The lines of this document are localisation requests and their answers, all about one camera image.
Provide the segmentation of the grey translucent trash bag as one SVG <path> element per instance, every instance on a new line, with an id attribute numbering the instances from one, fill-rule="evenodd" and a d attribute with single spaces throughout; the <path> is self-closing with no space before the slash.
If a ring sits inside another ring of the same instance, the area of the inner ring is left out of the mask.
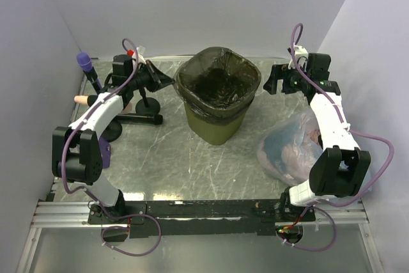
<path id="1" fill-rule="evenodd" d="M 261 72 L 226 47 L 209 47 L 184 62 L 174 88 L 194 116 L 209 123 L 228 123 L 254 100 Z"/>

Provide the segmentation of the translucent bag with clothes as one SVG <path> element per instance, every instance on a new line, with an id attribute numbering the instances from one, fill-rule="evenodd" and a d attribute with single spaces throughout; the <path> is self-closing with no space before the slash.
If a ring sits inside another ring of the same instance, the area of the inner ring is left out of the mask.
<path id="1" fill-rule="evenodd" d="M 315 195 L 338 198 L 357 195 L 371 163 L 370 153 L 357 146 L 324 148 L 310 108 L 276 124 L 260 139 L 256 154 L 265 171 L 287 185 L 308 180 Z"/>

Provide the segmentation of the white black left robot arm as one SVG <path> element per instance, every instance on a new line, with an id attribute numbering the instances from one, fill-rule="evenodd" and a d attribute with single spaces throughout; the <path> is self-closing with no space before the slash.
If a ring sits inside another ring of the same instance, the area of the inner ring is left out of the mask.
<path id="1" fill-rule="evenodd" d="M 172 84 L 173 78 L 136 51 L 113 58 L 111 81 L 98 95 L 85 99 L 88 110 L 69 126 L 53 131 L 52 172 L 62 180 L 66 193 L 84 191 L 112 223 L 126 218 L 123 193 L 102 174 L 100 137 L 129 105 L 134 91 L 156 92 Z"/>

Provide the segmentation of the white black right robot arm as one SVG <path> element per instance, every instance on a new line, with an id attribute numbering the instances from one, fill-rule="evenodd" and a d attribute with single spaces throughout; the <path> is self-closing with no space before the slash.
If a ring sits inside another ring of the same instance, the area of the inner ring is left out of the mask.
<path id="1" fill-rule="evenodd" d="M 280 216 L 292 221 L 302 208 L 332 199 L 358 200 L 359 192 L 371 163 L 370 153 L 360 146 L 349 131 L 343 113 L 341 90 L 329 80 L 331 57 L 328 54 L 296 51 L 288 64 L 274 64 L 263 88 L 282 93 L 302 92 L 318 123 L 323 153 L 310 168 L 303 183 L 286 189 L 285 201 L 279 205 Z"/>

